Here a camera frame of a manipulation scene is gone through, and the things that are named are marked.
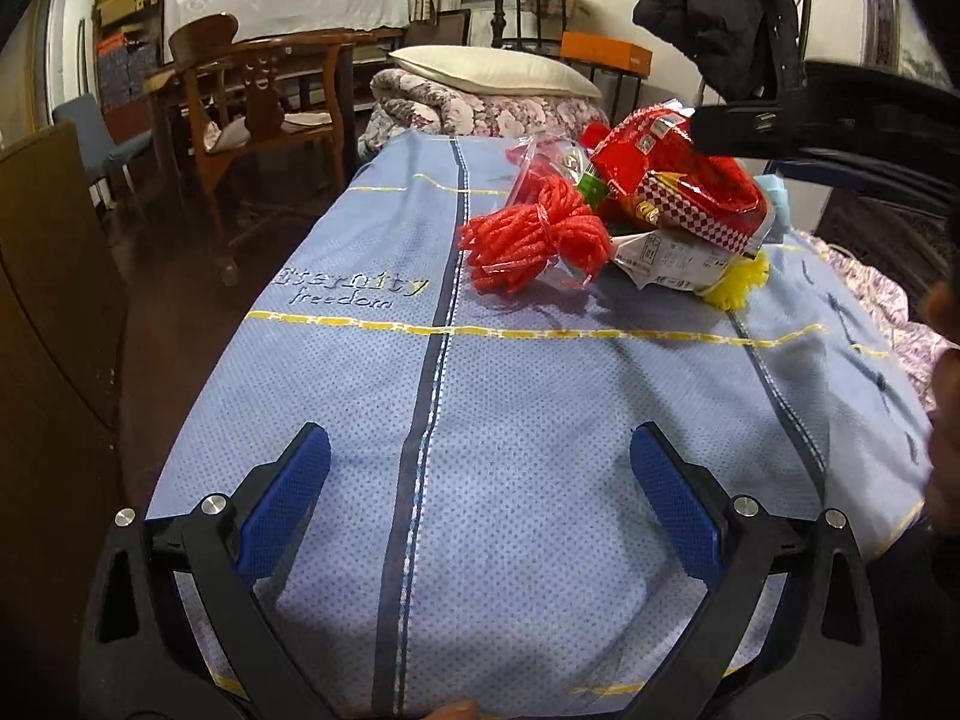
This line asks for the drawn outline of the person right hand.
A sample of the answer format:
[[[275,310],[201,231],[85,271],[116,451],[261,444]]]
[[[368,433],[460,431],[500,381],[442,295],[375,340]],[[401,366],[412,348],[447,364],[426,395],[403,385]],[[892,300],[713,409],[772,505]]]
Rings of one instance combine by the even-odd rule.
[[[926,502],[941,532],[957,535],[960,509],[960,359],[958,298],[947,283],[937,283],[924,301],[929,327],[949,343],[932,369],[934,418],[928,452],[932,472]]]

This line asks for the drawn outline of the person left hand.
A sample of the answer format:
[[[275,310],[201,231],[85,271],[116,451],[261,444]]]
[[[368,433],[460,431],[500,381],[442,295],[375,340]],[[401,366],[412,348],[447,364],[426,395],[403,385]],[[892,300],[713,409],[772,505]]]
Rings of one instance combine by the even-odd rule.
[[[460,699],[433,710],[423,720],[480,720],[480,707],[475,699]]]

